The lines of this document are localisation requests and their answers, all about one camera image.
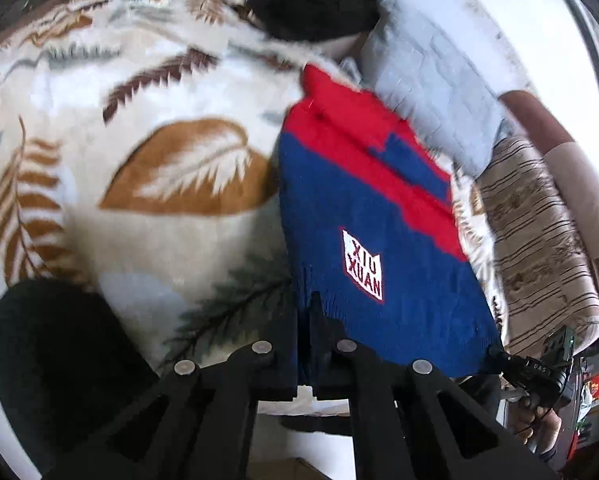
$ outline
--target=beige striped cloth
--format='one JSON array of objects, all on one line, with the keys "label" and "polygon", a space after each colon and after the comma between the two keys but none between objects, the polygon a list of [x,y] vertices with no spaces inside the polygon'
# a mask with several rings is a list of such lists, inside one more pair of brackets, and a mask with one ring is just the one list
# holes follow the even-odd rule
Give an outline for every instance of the beige striped cloth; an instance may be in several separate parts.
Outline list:
[{"label": "beige striped cloth", "polygon": [[509,137],[495,147],[479,186],[509,307],[507,350],[538,356],[544,339],[568,325],[582,351],[599,337],[599,294],[541,155],[526,137]]}]

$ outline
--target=sweater label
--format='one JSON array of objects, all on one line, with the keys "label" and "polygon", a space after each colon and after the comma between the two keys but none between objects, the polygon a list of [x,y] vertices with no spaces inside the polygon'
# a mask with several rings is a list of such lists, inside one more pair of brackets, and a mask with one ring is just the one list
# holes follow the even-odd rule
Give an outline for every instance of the sweater label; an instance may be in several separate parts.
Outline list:
[{"label": "sweater label", "polygon": [[384,303],[381,254],[373,256],[359,240],[342,229],[343,268],[361,290]]}]

